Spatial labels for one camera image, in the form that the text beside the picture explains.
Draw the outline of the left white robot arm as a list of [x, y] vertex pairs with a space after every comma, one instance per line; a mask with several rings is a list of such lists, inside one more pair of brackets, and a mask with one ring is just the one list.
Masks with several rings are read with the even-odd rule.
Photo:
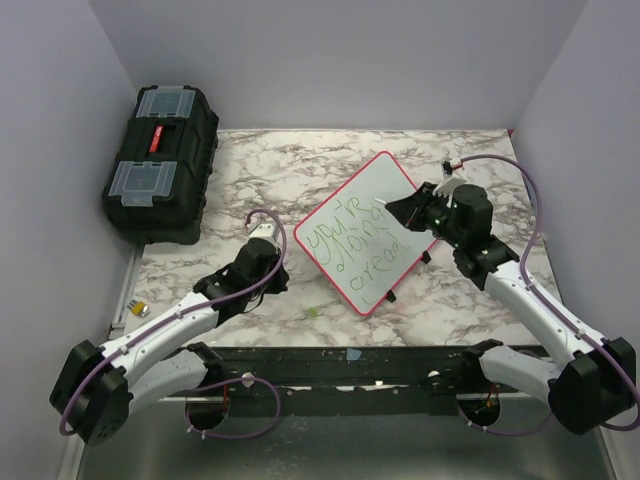
[[69, 352], [49, 397], [59, 432], [88, 446], [112, 437], [131, 413], [182, 391], [214, 393], [222, 380], [217, 358], [192, 339], [247, 312], [252, 302], [286, 291], [287, 245], [251, 238], [236, 258], [198, 280], [173, 307], [138, 329]]

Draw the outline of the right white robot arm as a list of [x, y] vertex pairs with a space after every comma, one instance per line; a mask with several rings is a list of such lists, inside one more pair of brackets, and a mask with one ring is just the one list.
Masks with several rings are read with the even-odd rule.
[[384, 207], [405, 229], [449, 244], [460, 273], [505, 306], [549, 356], [536, 359], [497, 340], [483, 341], [463, 355], [459, 371], [467, 389], [512, 387], [546, 404], [577, 435], [637, 404], [634, 348], [622, 338], [606, 339], [544, 292], [522, 258], [493, 234], [493, 205], [483, 188], [464, 184], [441, 194], [426, 182]]

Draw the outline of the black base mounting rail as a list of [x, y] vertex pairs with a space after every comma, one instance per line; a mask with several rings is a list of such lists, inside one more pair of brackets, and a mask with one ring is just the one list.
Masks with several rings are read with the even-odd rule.
[[465, 347], [353, 347], [363, 352], [353, 362], [345, 358], [347, 347], [208, 348], [217, 367], [202, 388], [162, 397], [133, 413], [174, 400], [204, 417], [449, 416], [462, 403], [473, 412], [494, 413], [500, 396], [513, 390], [499, 383], [468, 385]]

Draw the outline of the black plastic toolbox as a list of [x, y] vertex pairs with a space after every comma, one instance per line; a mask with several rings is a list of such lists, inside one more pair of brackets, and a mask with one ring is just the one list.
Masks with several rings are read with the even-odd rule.
[[199, 241], [219, 117], [195, 87], [138, 92], [102, 192], [113, 227], [135, 244]]

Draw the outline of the small yellow metal clip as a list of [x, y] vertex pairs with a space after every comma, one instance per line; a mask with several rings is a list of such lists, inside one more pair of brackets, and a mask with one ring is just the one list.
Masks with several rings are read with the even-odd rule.
[[149, 314], [149, 307], [143, 301], [132, 299], [127, 303], [127, 309], [135, 316], [144, 318]]

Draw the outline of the blue tape piece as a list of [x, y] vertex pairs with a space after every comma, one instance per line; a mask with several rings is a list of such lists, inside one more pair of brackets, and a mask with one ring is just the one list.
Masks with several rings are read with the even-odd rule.
[[345, 358], [348, 362], [358, 361], [361, 359], [363, 352], [360, 349], [347, 348]]

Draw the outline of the pink-framed whiteboard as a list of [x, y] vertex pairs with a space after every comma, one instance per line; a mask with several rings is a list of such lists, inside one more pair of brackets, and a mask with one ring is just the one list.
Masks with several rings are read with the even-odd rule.
[[374, 200], [402, 199], [416, 189], [396, 158], [382, 151], [293, 230], [302, 250], [361, 316], [391, 300], [392, 290], [436, 244], [428, 232], [403, 228]]

